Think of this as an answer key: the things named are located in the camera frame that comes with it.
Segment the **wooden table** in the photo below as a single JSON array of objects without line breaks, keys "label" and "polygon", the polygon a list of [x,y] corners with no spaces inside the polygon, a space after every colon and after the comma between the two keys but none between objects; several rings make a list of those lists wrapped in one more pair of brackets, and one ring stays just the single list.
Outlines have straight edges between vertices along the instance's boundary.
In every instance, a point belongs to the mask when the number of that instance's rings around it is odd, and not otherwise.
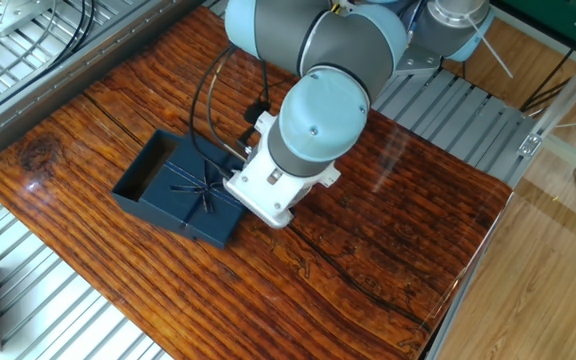
[{"label": "wooden table", "polygon": [[[226,45],[221,20],[195,11],[2,152],[0,201],[176,358],[418,357],[511,190],[378,113],[290,229],[247,215],[224,251],[112,200],[155,129],[187,131]],[[271,83],[286,77],[269,70]],[[213,113],[232,139],[260,64],[238,52],[220,80]],[[291,85],[271,89],[273,113]]]}]

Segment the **green panel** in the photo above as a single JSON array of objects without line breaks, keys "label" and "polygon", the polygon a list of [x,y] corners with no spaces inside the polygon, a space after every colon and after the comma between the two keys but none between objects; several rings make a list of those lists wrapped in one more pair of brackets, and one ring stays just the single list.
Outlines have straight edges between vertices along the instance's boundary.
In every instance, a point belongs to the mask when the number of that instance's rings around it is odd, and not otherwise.
[{"label": "green panel", "polygon": [[510,11],[511,14],[528,17],[527,22],[530,25],[537,28],[540,27],[539,25],[546,27],[559,36],[563,36],[569,43],[576,41],[576,0],[493,0],[491,2],[503,10],[510,7],[514,10]]}]

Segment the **dark blue box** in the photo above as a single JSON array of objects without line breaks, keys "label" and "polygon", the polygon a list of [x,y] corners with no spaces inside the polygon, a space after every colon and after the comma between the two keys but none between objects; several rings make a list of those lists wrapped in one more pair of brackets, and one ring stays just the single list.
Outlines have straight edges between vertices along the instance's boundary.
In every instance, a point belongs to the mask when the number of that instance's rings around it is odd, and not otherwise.
[{"label": "dark blue box", "polygon": [[[213,161],[241,169],[239,159],[199,136],[196,140]],[[190,138],[157,130],[112,189],[112,196],[129,214],[223,249],[245,208],[223,188],[222,179]]]}]

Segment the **wood grain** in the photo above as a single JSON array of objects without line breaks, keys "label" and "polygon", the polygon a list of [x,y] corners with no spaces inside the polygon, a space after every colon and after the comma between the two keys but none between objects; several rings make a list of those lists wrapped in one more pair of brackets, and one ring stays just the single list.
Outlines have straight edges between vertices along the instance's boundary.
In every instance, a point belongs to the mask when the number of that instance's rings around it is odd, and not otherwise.
[{"label": "wood grain", "polygon": [[[289,228],[248,215],[225,251],[110,197],[155,129],[187,131],[196,84],[226,45],[221,20],[195,11],[2,152],[0,201],[176,358],[417,358],[510,189],[379,114]],[[225,137],[245,130],[260,78],[241,52],[222,72]],[[275,113],[290,86],[272,89]]]},{"label": "wood grain", "polygon": [[[563,55],[501,21],[486,37],[515,73],[485,48],[467,78],[511,106],[523,101]],[[448,66],[460,73],[460,64]],[[569,61],[549,86],[573,75]],[[564,122],[576,122],[576,105]],[[576,147],[576,127],[555,129]],[[574,166],[541,151],[504,211],[438,358],[576,359],[576,188]]]}]

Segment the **light blue joint cap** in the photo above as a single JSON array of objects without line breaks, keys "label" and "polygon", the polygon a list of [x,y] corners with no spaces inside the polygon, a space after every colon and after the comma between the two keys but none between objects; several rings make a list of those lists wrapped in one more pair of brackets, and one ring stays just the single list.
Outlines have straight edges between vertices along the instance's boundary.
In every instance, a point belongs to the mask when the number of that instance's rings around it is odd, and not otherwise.
[{"label": "light blue joint cap", "polygon": [[[495,12],[492,10],[492,8],[490,8],[490,11],[488,11],[488,15],[486,16],[486,19],[484,20],[483,23],[481,23],[481,26],[479,26],[479,30],[481,31],[482,34],[485,34],[488,31],[488,29],[490,29],[490,25],[492,24],[492,21],[494,19],[495,19]],[[475,35],[472,38],[470,38],[470,40],[468,40],[466,44],[464,44],[464,46],[462,46],[454,54],[446,57],[446,59],[454,61],[466,61],[472,55],[472,53],[475,52],[480,42],[481,42],[481,36],[479,36],[479,33],[475,33]]]},{"label": "light blue joint cap", "polygon": [[255,37],[257,0],[230,0],[226,7],[226,34],[240,49],[259,59]]},{"label": "light blue joint cap", "polygon": [[357,142],[369,109],[364,89],[348,74],[314,68],[286,95],[279,130],[295,155],[306,161],[330,161]]},{"label": "light blue joint cap", "polygon": [[359,5],[353,12],[348,14],[348,16],[353,15],[361,15],[367,18],[375,24],[379,31],[381,31],[386,42],[388,42],[388,46],[390,46],[390,53],[392,54],[393,61],[392,71],[394,74],[397,64],[399,63],[399,60],[401,60],[401,57],[408,46],[408,37],[406,36],[406,28],[404,27],[404,24],[401,23],[401,20],[394,12],[381,5]]}]

